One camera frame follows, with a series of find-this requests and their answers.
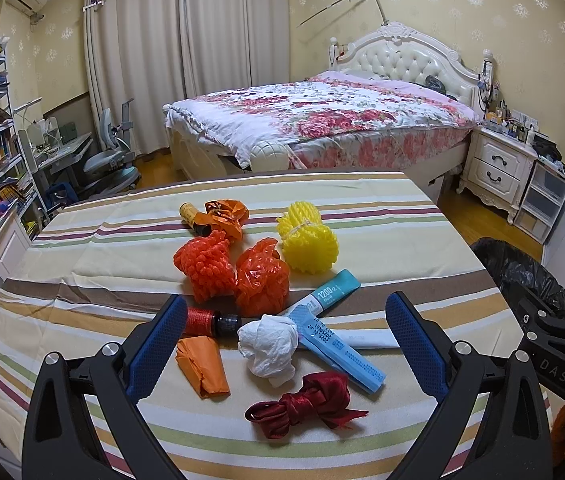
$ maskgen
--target white tissue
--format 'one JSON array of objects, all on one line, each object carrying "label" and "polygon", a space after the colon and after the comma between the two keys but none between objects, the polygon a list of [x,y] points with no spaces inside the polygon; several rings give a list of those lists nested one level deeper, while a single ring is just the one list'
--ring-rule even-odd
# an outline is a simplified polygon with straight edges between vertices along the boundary
[{"label": "white tissue", "polygon": [[[333,330],[333,333],[355,349],[399,348],[388,328]],[[293,379],[296,368],[291,364],[291,356],[298,345],[298,334],[290,318],[264,314],[262,320],[241,327],[238,338],[238,350],[248,360],[253,375],[268,379],[274,388]]]},{"label": "white tissue", "polygon": [[288,317],[264,314],[238,330],[238,350],[248,360],[256,377],[269,380],[274,388],[293,379],[296,368],[291,356],[297,348],[297,327]]}]

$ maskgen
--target yellow foam net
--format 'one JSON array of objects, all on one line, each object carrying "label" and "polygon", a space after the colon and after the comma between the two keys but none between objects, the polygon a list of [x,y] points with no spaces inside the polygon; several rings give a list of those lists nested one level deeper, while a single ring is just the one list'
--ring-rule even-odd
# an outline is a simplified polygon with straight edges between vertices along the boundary
[{"label": "yellow foam net", "polygon": [[292,269],[311,274],[331,269],[338,259],[338,240],[312,203],[294,202],[277,222],[282,254]]}]

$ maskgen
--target beige curtain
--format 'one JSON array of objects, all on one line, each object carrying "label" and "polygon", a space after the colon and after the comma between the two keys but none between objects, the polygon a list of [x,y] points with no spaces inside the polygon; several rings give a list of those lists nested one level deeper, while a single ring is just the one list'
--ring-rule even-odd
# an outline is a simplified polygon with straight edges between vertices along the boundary
[{"label": "beige curtain", "polygon": [[246,0],[184,0],[181,26],[196,95],[251,86]]},{"label": "beige curtain", "polygon": [[251,86],[289,81],[289,0],[246,0]]},{"label": "beige curtain", "polygon": [[106,0],[98,10],[85,13],[94,119],[110,108],[118,123],[122,103],[133,97],[131,141],[136,154],[169,145],[162,105],[186,97],[179,1]]},{"label": "beige curtain", "polygon": [[289,81],[288,0],[184,0],[181,10],[196,95]]}]

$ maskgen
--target blue gripper pad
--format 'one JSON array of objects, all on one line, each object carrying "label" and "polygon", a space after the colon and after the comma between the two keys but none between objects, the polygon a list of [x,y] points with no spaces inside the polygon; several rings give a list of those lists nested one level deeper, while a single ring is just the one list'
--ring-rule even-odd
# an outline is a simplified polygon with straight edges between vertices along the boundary
[{"label": "blue gripper pad", "polygon": [[129,366],[127,396],[137,404],[149,397],[187,324],[187,304],[176,296]]},{"label": "blue gripper pad", "polygon": [[422,391],[442,402],[449,393],[447,365],[397,293],[387,298],[385,316]]}]

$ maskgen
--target nightstand drawer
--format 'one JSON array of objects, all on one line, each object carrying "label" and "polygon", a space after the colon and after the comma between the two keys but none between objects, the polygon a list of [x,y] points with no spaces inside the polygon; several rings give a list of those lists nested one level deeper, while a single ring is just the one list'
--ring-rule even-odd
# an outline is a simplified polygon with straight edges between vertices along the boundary
[{"label": "nightstand drawer", "polygon": [[491,191],[494,195],[499,196],[510,204],[513,203],[516,191],[520,185],[519,180],[479,158],[474,158],[471,162],[469,180]]},{"label": "nightstand drawer", "polygon": [[523,153],[516,152],[505,144],[485,136],[480,136],[478,139],[475,156],[518,180],[524,172],[524,164],[527,161]]}]

